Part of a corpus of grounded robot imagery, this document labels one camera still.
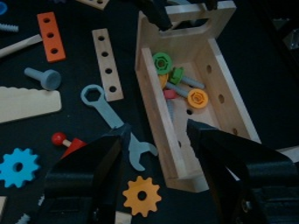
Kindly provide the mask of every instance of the blue toy wrench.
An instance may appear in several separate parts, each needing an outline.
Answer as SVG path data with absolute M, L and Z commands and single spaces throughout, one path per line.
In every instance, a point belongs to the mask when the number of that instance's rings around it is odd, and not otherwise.
M 96 101 L 90 101 L 87 95 L 91 91 L 99 91 L 99 98 Z M 83 88 L 80 92 L 80 99 L 83 102 L 92 108 L 98 110 L 102 117 L 107 121 L 107 124 L 111 129 L 119 128 L 124 125 L 122 119 L 118 116 L 115 110 L 110 107 L 108 102 L 104 97 L 104 90 L 99 85 L 88 85 Z M 130 151 L 130 163 L 138 171 L 144 171 L 146 168 L 140 165 L 140 156 L 144 152 L 151 152 L 155 156 L 158 155 L 158 150 L 155 146 L 146 142 L 139 142 L 135 135 L 131 133 L 131 142 L 128 145 Z

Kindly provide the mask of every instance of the hole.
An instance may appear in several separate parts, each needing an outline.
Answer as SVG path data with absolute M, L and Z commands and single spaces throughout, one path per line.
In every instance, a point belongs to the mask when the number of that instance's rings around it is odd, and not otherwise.
M 111 93 L 115 93 L 115 92 L 118 91 L 118 88 L 116 88 L 116 87 L 110 87 L 108 91 L 110 91 Z
M 106 73 L 107 73 L 107 74 L 112 74 L 112 69 L 108 68 L 108 69 L 106 70 Z
M 24 165 L 23 165 L 21 163 L 16 163 L 16 164 L 13 165 L 13 170 L 15 170 L 16 172 L 19 172 L 23 168 L 24 168 Z
M 58 53 L 58 52 L 59 52 L 59 50 L 58 50 L 56 48 L 52 48 L 52 49 L 51 49 L 51 53 L 52 53 L 52 54 L 55 54 L 55 53 Z
M 103 52 L 103 53 L 102 53 L 102 56 L 103 56 L 103 57 L 107 57 L 107 56 L 108 56 L 108 53 L 107 53 L 107 52 Z
M 187 109 L 186 112 L 187 112 L 187 114 L 188 114 L 190 116 L 192 115 L 192 110 L 191 110 L 190 108 Z
M 196 19 L 196 20 L 184 20 L 174 24 L 174 30 L 204 27 L 207 26 L 208 21 L 210 20 L 207 18 Z
M 54 37 L 54 33 L 50 32 L 50 33 L 47 34 L 47 37 L 51 39 L 51 38 Z
M 232 129 L 232 134 L 236 136 L 238 134 L 239 134 L 239 131 L 238 131 L 238 129 Z
M 87 92 L 86 97 L 87 97 L 90 102 L 96 102 L 99 100 L 99 97 L 100 97 L 100 92 L 96 89 L 91 89 Z
M 158 66 L 159 66 L 159 67 L 164 67 L 164 60 L 159 59 L 159 61 L 158 61 Z
M 146 191 L 140 191 L 136 195 L 136 197 L 140 199 L 140 200 L 146 200 Z
M 207 65 L 207 72 L 211 73 L 211 65 Z
M 220 103 L 224 102 L 224 96 L 223 96 L 223 94 L 219 95 L 219 102 L 220 102 Z
M 99 40 L 99 41 L 103 41 L 104 39 L 106 39 L 106 38 L 104 38 L 103 36 L 99 36 L 99 37 L 98 37 L 98 40 Z
M 46 24 L 48 24 L 48 23 L 51 22 L 51 20 L 50 20 L 48 18 L 46 18 L 46 19 L 43 20 L 43 22 L 44 22 Z

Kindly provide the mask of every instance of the wooden plank with holes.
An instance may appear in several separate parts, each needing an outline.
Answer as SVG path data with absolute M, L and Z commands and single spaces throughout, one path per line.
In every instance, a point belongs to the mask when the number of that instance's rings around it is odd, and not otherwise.
M 102 11 L 106 9 L 108 4 L 108 0 L 76 0 L 76 1 Z
M 168 187 L 188 192 L 208 189 L 186 133 L 188 119 L 259 142 L 258 132 L 216 43 L 216 37 L 235 9 L 232 1 L 219 2 L 218 10 L 211 11 L 202 3 L 167 6 L 172 22 L 195 19 L 207 21 L 200 27 L 170 31 L 158 31 L 146 15 L 142 12 L 139 14 L 135 72 L 159 151 L 163 177 Z M 174 99 L 174 121 L 155 70 L 154 54 L 159 52 L 167 53 L 172 66 L 183 67 L 186 75 L 206 85 L 204 91 L 210 97 L 208 105 L 202 109 L 191 108 L 183 98 Z M 187 85 L 179 84 L 179 87 L 186 91 L 191 90 Z
M 106 97 L 107 101 L 112 102 L 123 99 L 124 96 L 120 86 L 120 80 L 118 77 L 118 66 L 110 43 L 108 30 L 107 29 L 94 30 L 92 37 L 95 42 L 95 48 L 98 54 L 98 66 L 100 71 L 103 88 L 106 91 Z
M 0 87 L 0 123 L 62 110 L 59 91 Z
M 62 35 L 54 12 L 38 14 L 43 46 L 48 62 L 66 60 Z

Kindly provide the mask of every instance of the toy screw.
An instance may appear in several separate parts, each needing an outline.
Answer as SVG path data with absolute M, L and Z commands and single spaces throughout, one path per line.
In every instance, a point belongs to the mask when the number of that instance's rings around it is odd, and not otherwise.
M 178 95 L 176 95 L 176 93 L 172 89 L 166 89 L 163 91 L 163 96 L 164 96 L 164 99 L 166 99 L 166 105 L 167 105 L 167 108 L 168 108 L 171 120 L 174 120 L 174 102 L 172 102 L 172 99 L 175 99 L 178 97 Z
M 0 31 L 3 32 L 19 32 L 19 26 L 12 24 L 0 24 Z
M 62 75 L 54 70 L 47 70 L 44 73 L 27 67 L 24 74 L 42 82 L 42 87 L 47 90 L 55 90 L 62 84 Z
M 172 89 L 178 95 L 187 99 L 190 105 L 196 108 L 204 108 L 208 104 L 208 95 L 206 92 L 198 88 L 194 88 L 190 92 L 175 86 L 171 82 L 167 81 L 166 87 Z
M 172 77 L 171 77 L 171 83 L 172 84 L 178 85 L 180 82 L 190 85 L 194 88 L 204 89 L 204 84 L 202 84 L 200 82 L 198 82 L 192 78 L 184 76 L 182 67 L 175 68 L 172 70 Z
M 204 89 L 204 84 L 199 83 L 196 80 L 194 80 L 192 78 L 187 76 L 182 77 L 182 83 L 192 86 L 194 88 Z

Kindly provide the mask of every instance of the orange wooden plank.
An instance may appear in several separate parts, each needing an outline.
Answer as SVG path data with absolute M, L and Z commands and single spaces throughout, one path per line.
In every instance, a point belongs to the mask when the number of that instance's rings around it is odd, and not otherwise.
M 42 30 L 43 46 L 48 62 L 66 60 L 66 52 L 62 44 L 62 35 L 54 12 L 38 14 Z

